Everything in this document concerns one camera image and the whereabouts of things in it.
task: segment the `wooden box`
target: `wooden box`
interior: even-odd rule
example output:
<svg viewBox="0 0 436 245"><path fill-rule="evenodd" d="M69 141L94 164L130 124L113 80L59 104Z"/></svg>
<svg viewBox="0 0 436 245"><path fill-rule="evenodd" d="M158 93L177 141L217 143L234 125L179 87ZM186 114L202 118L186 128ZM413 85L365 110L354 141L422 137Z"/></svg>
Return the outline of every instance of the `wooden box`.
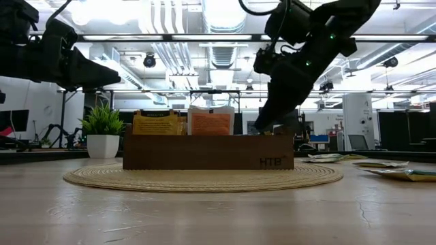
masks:
<svg viewBox="0 0 436 245"><path fill-rule="evenodd" d="M124 139L123 169L293 169L290 135L133 135Z"/></svg>

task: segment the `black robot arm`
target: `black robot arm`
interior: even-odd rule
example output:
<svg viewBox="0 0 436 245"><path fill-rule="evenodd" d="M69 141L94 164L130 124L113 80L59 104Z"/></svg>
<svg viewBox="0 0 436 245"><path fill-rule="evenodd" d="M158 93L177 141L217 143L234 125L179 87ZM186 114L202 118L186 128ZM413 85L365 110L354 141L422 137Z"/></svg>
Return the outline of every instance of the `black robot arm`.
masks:
<svg viewBox="0 0 436 245"><path fill-rule="evenodd" d="M268 100L255 122L257 129L302 104L338 54L349 56L357 51L351 36L372 17L380 1L339 0L313 11L298 0L279 4L265 26L272 44L259 49L253 66L254 71L271 77ZM279 54L275 52L278 37L291 45L304 44L296 52Z"/></svg>
<svg viewBox="0 0 436 245"><path fill-rule="evenodd" d="M73 48L73 28L52 19L42 38L29 38L36 30L38 11L24 0L0 0L0 76L55 82L68 91L97 88L120 82L118 72L86 59Z"/></svg>

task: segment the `round jute mat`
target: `round jute mat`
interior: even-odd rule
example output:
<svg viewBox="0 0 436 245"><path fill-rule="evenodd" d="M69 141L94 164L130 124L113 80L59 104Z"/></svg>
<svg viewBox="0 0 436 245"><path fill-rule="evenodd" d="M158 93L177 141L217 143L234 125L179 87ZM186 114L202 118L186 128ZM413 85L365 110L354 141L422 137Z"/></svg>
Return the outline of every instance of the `round jute mat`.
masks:
<svg viewBox="0 0 436 245"><path fill-rule="evenodd" d="M294 170L123 170L121 163L82 167L64 180L85 186L167 193L273 191L334 182L342 173L295 163Z"/></svg>

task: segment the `white pillar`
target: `white pillar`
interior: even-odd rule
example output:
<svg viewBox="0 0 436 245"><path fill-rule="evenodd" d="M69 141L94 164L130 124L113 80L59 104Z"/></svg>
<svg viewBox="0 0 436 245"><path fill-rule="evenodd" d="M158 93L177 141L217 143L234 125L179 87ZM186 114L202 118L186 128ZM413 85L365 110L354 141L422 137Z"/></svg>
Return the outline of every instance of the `white pillar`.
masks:
<svg viewBox="0 0 436 245"><path fill-rule="evenodd" d="M368 149L373 150L375 145L371 94L352 93L344 95L343 114L345 150L354 150L350 138L359 145L364 139Z"/></svg>

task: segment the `table surface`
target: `table surface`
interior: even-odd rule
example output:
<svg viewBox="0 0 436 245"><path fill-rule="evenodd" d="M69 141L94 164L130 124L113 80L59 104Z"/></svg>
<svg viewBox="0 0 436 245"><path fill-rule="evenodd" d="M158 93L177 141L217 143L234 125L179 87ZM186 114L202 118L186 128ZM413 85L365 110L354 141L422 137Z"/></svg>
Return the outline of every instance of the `table surface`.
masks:
<svg viewBox="0 0 436 245"><path fill-rule="evenodd" d="M76 186L65 172L121 159L0 166L0 244L435 244L436 183L356 169L285 191L171 194ZM412 163L419 169L436 165Z"/></svg>

